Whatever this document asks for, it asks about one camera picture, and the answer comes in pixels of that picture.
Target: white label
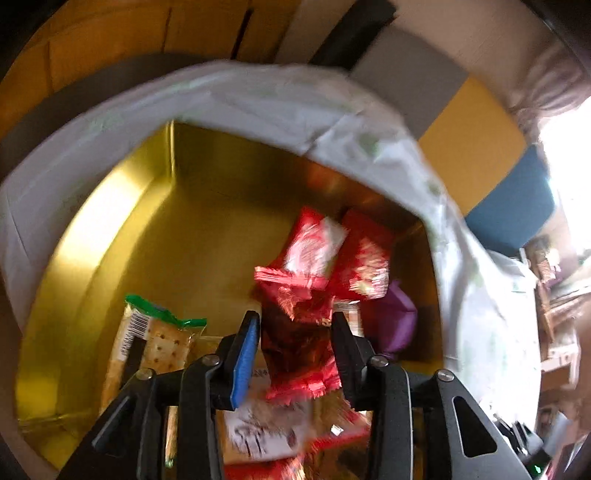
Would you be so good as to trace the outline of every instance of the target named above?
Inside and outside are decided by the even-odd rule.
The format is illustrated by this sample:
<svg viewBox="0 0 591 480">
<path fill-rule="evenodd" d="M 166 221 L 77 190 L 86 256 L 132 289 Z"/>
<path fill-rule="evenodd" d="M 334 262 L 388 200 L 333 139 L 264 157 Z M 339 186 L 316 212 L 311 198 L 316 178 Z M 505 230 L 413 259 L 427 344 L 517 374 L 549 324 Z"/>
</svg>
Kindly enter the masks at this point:
<svg viewBox="0 0 591 480">
<path fill-rule="evenodd" d="M 137 309 L 131 310 L 131 318 L 129 319 L 129 324 L 125 330 L 117 360 L 123 362 L 127 360 L 131 343 L 134 341 L 135 337 L 143 338 L 144 340 L 148 339 L 148 327 L 150 326 L 151 320 L 152 317 L 150 315 L 145 315 Z"/>
<path fill-rule="evenodd" d="M 268 371 L 254 370 L 246 400 L 235 411 L 224 412 L 232 449 L 241 455 L 225 456 L 228 463 L 286 458 L 304 449 L 311 425 L 311 402 L 268 403 L 261 397 L 269 385 Z"/>
</svg>

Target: blue cushion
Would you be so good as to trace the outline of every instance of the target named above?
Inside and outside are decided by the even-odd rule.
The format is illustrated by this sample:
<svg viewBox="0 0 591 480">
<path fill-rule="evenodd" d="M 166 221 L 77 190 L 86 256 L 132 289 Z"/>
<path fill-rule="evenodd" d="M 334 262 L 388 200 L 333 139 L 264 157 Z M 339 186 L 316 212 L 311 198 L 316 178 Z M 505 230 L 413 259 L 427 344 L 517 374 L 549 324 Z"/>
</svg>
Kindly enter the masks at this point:
<svg viewBox="0 0 591 480">
<path fill-rule="evenodd" d="M 512 255 L 542 228 L 555 207 L 548 172 L 532 145 L 466 216 L 466 223 L 486 249 Z"/>
</svg>

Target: yellow cushion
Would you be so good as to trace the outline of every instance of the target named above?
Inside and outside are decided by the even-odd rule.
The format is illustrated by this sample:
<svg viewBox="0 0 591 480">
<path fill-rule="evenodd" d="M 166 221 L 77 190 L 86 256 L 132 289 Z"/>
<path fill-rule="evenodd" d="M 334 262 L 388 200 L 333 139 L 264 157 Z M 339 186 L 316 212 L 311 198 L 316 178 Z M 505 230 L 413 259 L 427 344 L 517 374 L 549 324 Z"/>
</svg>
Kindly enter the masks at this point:
<svg viewBox="0 0 591 480">
<path fill-rule="evenodd" d="M 521 131 L 488 89 L 468 77 L 418 141 L 467 215 L 521 158 Z"/>
</svg>

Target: barcode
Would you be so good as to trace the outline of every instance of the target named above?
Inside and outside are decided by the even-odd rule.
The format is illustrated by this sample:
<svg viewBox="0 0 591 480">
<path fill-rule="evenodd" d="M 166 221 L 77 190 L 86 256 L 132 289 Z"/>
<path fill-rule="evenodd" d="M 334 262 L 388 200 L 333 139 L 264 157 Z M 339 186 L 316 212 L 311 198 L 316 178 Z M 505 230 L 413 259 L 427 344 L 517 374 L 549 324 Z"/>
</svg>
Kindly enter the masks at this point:
<svg viewBox="0 0 591 480">
<path fill-rule="evenodd" d="M 119 350 L 119 360 L 127 360 L 129 348 L 131 347 L 131 343 L 134 341 L 134 337 L 139 337 L 143 339 L 146 338 L 146 333 L 148 332 L 148 325 L 150 324 L 151 319 L 151 316 L 145 315 L 141 313 L 139 310 L 133 309 L 131 311 L 129 325 L 127 327 L 127 331 L 125 332 L 125 337 L 123 338 L 121 349 Z"/>
</svg>

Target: snack package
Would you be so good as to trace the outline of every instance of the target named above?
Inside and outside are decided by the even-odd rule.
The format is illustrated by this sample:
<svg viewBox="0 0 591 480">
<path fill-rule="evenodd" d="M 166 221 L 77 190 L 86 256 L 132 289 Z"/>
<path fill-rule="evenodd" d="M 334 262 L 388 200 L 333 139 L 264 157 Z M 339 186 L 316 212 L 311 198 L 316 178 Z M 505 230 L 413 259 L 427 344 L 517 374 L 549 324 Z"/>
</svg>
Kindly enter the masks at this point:
<svg viewBox="0 0 591 480">
<path fill-rule="evenodd" d="M 268 462 L 302 453 L 309 441 L 312 405 L 268 402 L 269 372 L 255 368 L 246 400 L 235 411 L 223 412 L 222 439 L 225 464 Z"/>
<path fill-rule="evenodd" d="M 287 243 L 269 265 L 293 273 L 321 276 L 347 235 L 335 221 L 303 207 Z"/>
<path fill-rule="evenodd" d="M 329 327 L 292 322 L 277 305 L 264 303 L 261 349 L 271 377 L 268 400 L 289 403 L 340 388 Z"/>
<path fill-rule="evenodd" d="M 386 295 L 377 300 L 362 301 L 361 318 L 365 336 L 376 353 L 389 358 L 408 346 L 417 325 L 417 308 L 393 281 Z"/>
<path fill-rule="evenodd" d="M 386 295 L 393 234 L 362 213 L 349 210 L 349 231 L 326 290 L 339 300 L 375 300 Z"/>
<path fill-rule="evenodd" d="M 128 360 L 133 365 L 132 375 L 139 368 L 152 368 L 158 374 L 185 368 L 193 342 L 203 331 L 205 319 L 179 320 L 137 295 L 125 297 L 125 310 L 115 336 L 105 382 L 100 397 L 102 413 L 117 396 L 123 386 L 124 371 Z M 129 358 L 130 349 L 136 358 Z M 176 454 L 176 429 L 178 409 L 168 412 L 166 462 Z"/>
<path fill-rule="evenodd" d="M 309 450 L 319 452 L 369 438 L 371 412 L 351 408 L 342 390 L 326 394 L 313 402 L 314 440 Z"/>
<path fill-rule="evenodd" d="M 338 223 L 304 207 L 279 256 L 256 267 L 255 280 L 291 320 L 329 325 L 333 296 L 324 291 L 322 275 L 345 236 Z"/>
<path fill-rule="evenodd" d="M 303 456 L 272 462 L 226 465 L 228 480 L 304 480 Z"/>
</svg>

